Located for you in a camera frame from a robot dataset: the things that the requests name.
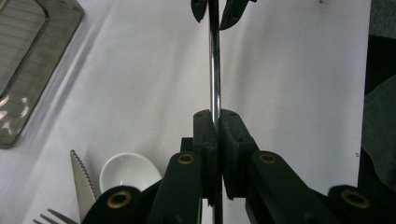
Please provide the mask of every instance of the white table surface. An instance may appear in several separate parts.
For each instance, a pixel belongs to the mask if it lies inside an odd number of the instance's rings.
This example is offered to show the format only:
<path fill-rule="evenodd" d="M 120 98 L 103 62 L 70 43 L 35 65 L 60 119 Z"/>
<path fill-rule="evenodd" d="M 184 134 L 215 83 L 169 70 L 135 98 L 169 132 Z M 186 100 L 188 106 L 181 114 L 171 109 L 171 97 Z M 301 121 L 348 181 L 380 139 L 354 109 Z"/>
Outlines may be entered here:
<path fill-rule="evenodd" d="M 370 0 L 323 1 L 250 2 L 220 48 L 223 108 L 327 193 L 357 184 Z M 0 150 L 0 223 L 32 223 L 47 208 L 78 220 L 70 149 L 96 187 L 121 152 L 163 174 L 192 115 L 209 108 L 208 22 L 190 1 L 79 2 L 86 15 L 35 113 Z M 224 209 L 225 223 L 248 222 L 243 200 Z"/>

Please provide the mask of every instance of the serrated knife blade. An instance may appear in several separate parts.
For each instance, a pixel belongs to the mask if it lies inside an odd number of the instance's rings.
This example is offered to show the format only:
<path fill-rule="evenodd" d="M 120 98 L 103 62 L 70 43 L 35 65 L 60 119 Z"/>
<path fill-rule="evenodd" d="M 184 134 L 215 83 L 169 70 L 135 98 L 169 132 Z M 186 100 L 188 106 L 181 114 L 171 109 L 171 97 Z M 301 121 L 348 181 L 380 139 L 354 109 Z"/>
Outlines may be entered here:
<path fill-rule="evenodd" d="M 70 151 L 70 157 L 76 185 L 79 217 L 82 222 L 97 198 L 90 176 L 75 150 Z"/>

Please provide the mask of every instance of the small white cup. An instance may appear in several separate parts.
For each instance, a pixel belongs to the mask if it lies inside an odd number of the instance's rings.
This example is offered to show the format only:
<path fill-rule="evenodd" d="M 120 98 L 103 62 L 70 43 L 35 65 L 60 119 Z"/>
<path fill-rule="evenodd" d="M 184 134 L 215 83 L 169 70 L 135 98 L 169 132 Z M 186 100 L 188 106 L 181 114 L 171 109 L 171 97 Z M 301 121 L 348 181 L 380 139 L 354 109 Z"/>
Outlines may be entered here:
<path fill-rule="evenodd" d="M 121 153 L 110 158 L 102 168 L 99 185 L 102 193 L 116 186 L 132 186 L 145 190 L 161 179 L 157 167 L 135 153 Z"/>

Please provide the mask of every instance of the black object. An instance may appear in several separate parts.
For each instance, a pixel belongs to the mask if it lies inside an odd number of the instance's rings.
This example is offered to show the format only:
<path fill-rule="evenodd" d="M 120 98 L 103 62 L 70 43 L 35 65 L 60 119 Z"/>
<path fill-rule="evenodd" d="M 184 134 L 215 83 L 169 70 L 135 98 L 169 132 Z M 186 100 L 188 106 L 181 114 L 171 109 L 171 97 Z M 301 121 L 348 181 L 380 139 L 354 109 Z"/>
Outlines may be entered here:
<path fill-rule="evenodd" d="M 205 15 L 207 1 L 212 0 L 191 0 L 192 14 L 198 22 L 200 22 Z M 248 5 L 248 1 L 249 0 L 227 0 L 219 29 L 226 30 L 239 22 Z"/>
<path fill-rule="evenodd" d="M 396 39 L 369 35 L 364 95 L 396 74 Z"/>
<path fill-rule="evenodd" d="M 259 151 L 233 111 L 222 110 L 218 136 L 208 110 L 196 113 L 193 120 L 193 138 L 182 138 L 181 150 L 169 161 L 161 182 L 143 192 L 131 187 L 108 190 L 83 223 L 201 223 L 202 199 L 216 197 L 220 174 L 230 199 L 247 199 L 251 223 L 396 220 L 391 208 L 360 189 L 338 186 L 331 188 L 328 197 L 314 192 L 280 156 Z M 110 206 L 111 200 L 123 206 Z"/>

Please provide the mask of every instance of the brass screw insert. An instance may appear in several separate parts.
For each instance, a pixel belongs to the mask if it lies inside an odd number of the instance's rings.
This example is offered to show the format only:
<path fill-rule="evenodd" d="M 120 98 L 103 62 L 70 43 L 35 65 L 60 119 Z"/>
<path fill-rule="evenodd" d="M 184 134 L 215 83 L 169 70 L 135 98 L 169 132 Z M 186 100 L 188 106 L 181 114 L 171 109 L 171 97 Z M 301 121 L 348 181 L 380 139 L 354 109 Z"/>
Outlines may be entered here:
<path fill-rule="evenodd" d="M 181 164 L 191 164 L 194 162 L 194 157 L 190 154 L 184 154 L 178 157 L 178 162 Z"/>
<path fill-rule="evenodd" d="M 260 160 L 265 162 L 265 163 L 275 163 L 276 162 L 276 158 L 271 155 L 271 154 L 261 154 L 259 156 Z"/>
<path fill-rule="evenodd" d="M 118 209 L 130 203 L 132 200 L 132 195 L 128 190 L 120 190 L 113 193 L 107 199 L 107 206 L 110 208 Z"/>
<path fill-rule="evenodd" d="M 369 208 L 371 206 L 370 200 L 368 200 L 366 197 L 359 194 L 355 190 L 344 189 L 341 192 L 341 198 L 343 198 L 344 201 L 355 207 Z"/>

